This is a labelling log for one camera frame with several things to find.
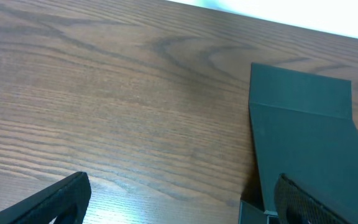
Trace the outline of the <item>dark green box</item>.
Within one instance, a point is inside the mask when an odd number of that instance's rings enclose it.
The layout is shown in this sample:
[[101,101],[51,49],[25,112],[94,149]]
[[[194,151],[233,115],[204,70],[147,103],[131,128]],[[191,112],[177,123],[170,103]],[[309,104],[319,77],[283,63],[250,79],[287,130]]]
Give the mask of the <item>dark green box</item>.
[[240,223],[280,223],[280,174],[358,223],[358,130],[348,80],[253,63],[249,114],[261,200],[241,200]]

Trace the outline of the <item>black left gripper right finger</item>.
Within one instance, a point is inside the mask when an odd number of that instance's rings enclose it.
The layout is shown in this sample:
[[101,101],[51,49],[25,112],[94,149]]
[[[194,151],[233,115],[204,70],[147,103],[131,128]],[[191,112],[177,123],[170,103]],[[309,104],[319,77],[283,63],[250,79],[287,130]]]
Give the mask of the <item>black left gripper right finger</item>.
[[285,174],[280,174],[275,184],[274,203],[281,224],[349,223],[304,191]]

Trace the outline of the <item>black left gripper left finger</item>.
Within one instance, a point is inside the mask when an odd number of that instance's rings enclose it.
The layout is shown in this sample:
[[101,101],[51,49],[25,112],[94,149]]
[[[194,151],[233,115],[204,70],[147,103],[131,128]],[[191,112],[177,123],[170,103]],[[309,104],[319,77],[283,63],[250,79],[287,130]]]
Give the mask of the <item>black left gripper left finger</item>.
[[0,211],[0,224],[82,224],[90,198],[87,173],[75,172]]

